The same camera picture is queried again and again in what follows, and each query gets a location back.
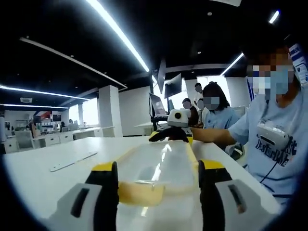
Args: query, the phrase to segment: face mask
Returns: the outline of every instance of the face mask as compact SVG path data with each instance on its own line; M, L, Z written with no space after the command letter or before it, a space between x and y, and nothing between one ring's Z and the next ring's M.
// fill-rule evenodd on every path
M288 84L293 81L294 70L291 65L277 65L276 71L259 71L253 66L253 76L248 77L256 94L265 95L266 100L276 99L288 91Z
M219 106L219 97L204 97L203 98L204 106L212 111L216 110Z

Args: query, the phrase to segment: office chair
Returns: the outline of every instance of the office chair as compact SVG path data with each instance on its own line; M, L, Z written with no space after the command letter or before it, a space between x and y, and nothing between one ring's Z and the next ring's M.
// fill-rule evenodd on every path
M69 129L70 131L78 130L78 124L69 124L69 125L68 125L68 129Z
M68 131L68 127L61 128L61 132L67 132L67 131Z
M19 151L26 151L35 148L31 131L16 131L15 137Z
M114 128L102 128L103 137L115 137Z

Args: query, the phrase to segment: light blue t-shirt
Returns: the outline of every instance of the light blue t-shirt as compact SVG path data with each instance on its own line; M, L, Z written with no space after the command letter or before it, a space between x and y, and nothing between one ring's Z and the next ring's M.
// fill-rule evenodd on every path
M279 108L275 100L269 101L265 121L271 121L274 125L286 130L289 128L296 111L301 110L300 118L293 134L293 141L287 147L286 152L273 150L268 145L261 143L257 136L257 125L261 119L266 105L264 95L259 95L252 102L246 114L229 128L231 136L242 145L248 142L247 171L259 182L267 175L277 162L275 168L263 180L262 184L270 191L278 202L284 204L295 191L298 175L305 167L305 159L308 153L308 99L302 89L290 105Z
M204 128L228 129L239 120L233 108L226 107L221 111L209 111L204 120Z

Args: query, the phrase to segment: black ceiling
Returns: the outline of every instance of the black ceiling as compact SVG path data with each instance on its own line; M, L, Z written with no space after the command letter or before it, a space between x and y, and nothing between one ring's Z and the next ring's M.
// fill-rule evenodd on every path
M162 57L167 67L229 64L240 53L237 38L256 21L268 21L281 9L279 1L243 0L240 7L214 1L99 0L129 38L150 70ZM129 89L149 85L146 77L131 78L143 67L110 26L86 0L24 1L7 8L1 39L0 84L10 87L79 95L112 84L122 86L59 55L22 42L20 37L53 48L126 84ZM276 26L291 31L283 14ZM185 78L217 75L224 69L191 70ZM229 76L244 76L244 68ZM97 93L86 96L93 98ZM0 103L59 106L68 98L0 90Z

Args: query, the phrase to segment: window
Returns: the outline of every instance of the window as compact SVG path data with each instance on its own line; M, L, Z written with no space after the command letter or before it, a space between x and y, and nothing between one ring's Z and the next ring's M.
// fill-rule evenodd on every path
M85 101L82 104L82 116L83 116L83 122L86 122L87 125L99 124L97 98Z
M167 105L167 99L165 99L165 83L167 83L167 81L164 82L164 87L163 87L163 93L160 93L159 87L157 83L153 83L153 93L154 95L157 95L160 97L160 99L163 102L165 111L168 110L168 105ZM182 78L182 92L176 95L171 96L169 99L172 100L173 106L175 109L180 109L182 108L182 101L183 99L187 98L187 88L186 88L186 82L184 80L184 78Z
M231 106L231 99L230 99L230 93L229 88L227 85L226 78L224 76L200 76L197 77L197 82L201 83L202 88L204 88L209 82L217 82L217 84L221 87L223 93L225 93L226 98Z
M71 106L69 108L69 118L72 119L72 121L74 122L75 120L77 120L78 124L79 124L79 112L78 112L78 104Z

